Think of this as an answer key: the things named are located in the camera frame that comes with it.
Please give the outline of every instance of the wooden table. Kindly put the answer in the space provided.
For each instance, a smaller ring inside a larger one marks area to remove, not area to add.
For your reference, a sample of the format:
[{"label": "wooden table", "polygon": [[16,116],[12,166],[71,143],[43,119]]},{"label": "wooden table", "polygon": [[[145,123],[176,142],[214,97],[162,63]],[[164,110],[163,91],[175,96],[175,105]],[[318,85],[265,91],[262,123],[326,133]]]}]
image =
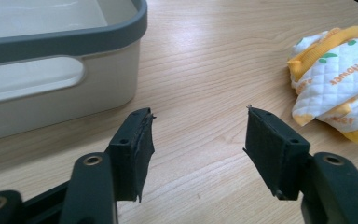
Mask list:
[{"label": "wooden table", "polygon": [[150,106],[156,153],[142,203],[121,223],[302,223],[300,201],[273,198],[242,151],[247,105],[270,111],[358,168],[358,146],[320,121],[300,128],[286,66],[302,36],[358,25],[352,0],[148,0],[138,91],[120,108],[0,139],[0,190],[24,200],[68,180],[104,151],[124,118]]}]

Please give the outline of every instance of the wood grain surface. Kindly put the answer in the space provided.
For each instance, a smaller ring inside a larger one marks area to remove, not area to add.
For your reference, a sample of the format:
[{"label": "wood grain surface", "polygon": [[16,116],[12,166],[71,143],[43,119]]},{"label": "wood grain surface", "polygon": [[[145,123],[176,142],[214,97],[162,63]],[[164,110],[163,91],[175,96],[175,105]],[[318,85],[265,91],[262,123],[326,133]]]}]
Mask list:
[{"label": "wood grain surface", "polygon": [[352,0],[148,0],[138,89],[120,108],[0,139],[0,190],[23,199],[68,180],[104,151],[127,115],[150,106],[156,153],[142,203],[120,223],[303,223],[300,201],[272,197],[243,153],[247,105],[270,111],[358,168],[358,145],[320,121],[299,127],[286,61],[305,35],[358,25]]}]

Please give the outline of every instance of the light wooden surface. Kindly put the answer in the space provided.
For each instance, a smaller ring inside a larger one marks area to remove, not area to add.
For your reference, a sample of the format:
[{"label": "light wooden surface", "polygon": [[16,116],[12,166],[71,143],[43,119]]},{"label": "light wooden surface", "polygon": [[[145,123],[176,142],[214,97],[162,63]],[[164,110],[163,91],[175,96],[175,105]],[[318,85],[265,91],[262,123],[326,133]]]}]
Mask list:
[{"label": "light wooden surface", "polygon": [[273,198],[242,151],[251,104],[358,167],[358,146],[330,126],[300,128],[286,60],[302,36],[358,25],[352,0],[148,0],[138,91],[128,104],[0,139],[0,190],[27,200],[66,181],[74,161],[103,151],[127,115],[157,118],[142,203],[121,223],[302,223],[300,201]]}]

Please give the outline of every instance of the plastic container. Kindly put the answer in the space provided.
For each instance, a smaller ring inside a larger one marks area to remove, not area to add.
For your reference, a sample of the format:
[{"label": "plastic container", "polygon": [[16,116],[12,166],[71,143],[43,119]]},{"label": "plastic container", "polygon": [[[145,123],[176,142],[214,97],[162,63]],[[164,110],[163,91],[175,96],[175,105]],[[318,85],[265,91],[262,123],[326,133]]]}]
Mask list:
[{"label": "plastic container", "polygon": [[0,0],[0,137],[135,94],[145,0]]}]

